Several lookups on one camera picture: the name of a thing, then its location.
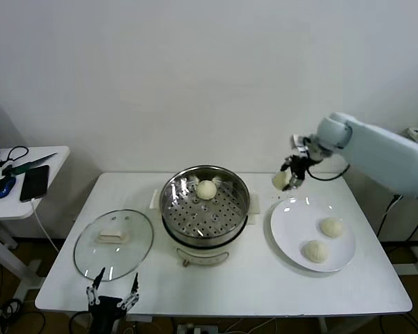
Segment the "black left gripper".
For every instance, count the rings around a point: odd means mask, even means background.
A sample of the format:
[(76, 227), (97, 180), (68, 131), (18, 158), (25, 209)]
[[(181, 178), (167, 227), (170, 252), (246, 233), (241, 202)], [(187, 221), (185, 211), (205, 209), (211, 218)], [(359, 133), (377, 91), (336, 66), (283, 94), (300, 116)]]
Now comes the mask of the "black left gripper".
[(91, 286), (86, 288), (88, 299), (88, 311), (91, 313), (92, 322), (89, 333), (111, 334), (114, 324), (124, 317), (126, 310), (130, 310), (139, 301), (139, 280), (136, 273), (130, 293), (124, 298), (99, 296), (98, 288), (102, 282), (105, 268), (95, 277)]

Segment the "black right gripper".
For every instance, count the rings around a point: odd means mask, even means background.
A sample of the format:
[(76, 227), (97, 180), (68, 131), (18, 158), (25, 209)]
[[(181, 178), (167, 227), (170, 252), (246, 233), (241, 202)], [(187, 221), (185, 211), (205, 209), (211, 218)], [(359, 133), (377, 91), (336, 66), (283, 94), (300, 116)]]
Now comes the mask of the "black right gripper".
[(289, 158), (285, 158), (281, 166), (281, 172), (291, 173), (286, 190), (297, 189), (302, 185), (310, 165), (311, 160), (308, 157), (292, 155)]

